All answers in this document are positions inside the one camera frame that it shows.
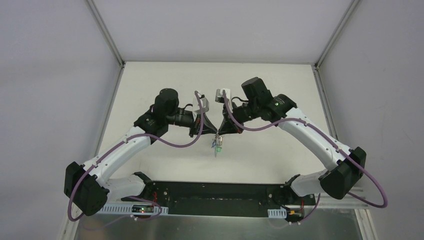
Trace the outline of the metal keyring carabiner plate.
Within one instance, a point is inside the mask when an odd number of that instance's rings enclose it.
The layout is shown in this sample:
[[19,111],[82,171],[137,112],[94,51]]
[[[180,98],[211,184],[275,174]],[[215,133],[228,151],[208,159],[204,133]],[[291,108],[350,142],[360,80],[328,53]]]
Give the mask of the metal keyring carabiner plate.
[[219,135],[218,133],[214,136],[211,148],[213,149],[213,152],[215,153],[215,147],[220,146],[223,147],[223,135]]

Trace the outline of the green tagged key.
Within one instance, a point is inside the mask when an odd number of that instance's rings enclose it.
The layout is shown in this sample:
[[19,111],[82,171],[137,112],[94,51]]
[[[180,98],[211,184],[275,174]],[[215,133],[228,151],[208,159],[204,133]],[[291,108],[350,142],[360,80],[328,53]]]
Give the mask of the green tagged key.
[[214,157],[216,158],[218,153],[220,153],[222,151],[222,147],[221,146],[216,146],[214,148]]

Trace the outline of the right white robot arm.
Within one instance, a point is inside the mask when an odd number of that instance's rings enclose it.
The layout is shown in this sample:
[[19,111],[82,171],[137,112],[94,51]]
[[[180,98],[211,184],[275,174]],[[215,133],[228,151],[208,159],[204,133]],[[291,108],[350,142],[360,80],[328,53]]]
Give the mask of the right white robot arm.
[[322,132],[289,97],[273,96],[261,78],[251,78],[241,87],[247,101],[240,106],[232,103],[229,89],[216,91],[216,102],[224,104],[219,133],[242,133],[246,129],[244,123],[257,118],[271,122],[302,143],[324,165],[322,171],[297,174],[287,181],[283,185],[284,200],[296,205],[305,196],[319,193],[343,199],[363,176],[357,166],[365,166],[365,151],[360,147],[352,149]]

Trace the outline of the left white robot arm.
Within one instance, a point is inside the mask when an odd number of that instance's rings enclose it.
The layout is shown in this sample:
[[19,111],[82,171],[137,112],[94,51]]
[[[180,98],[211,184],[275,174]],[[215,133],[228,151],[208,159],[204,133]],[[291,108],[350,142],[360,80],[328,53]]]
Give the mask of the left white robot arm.
[[[192,110],[179,106],[178,92],[172,88],[160,90],[154,103],[133,126],[111,147],[84,163],[72,162],[65,170],[64,194],[69,198],[67,217],[72,222],[83,216],[99,212],[109,201],[122,198],[137,198],[147,202],[153,189],[148,178],[141,173],[112,179],[111,176],[134,155],[155,142],[174,148],[188,148],[204,134],[208,99],[198,91],[194,93]],[[163,139],[170,125],[188,128],[193,140],[176,144]]]

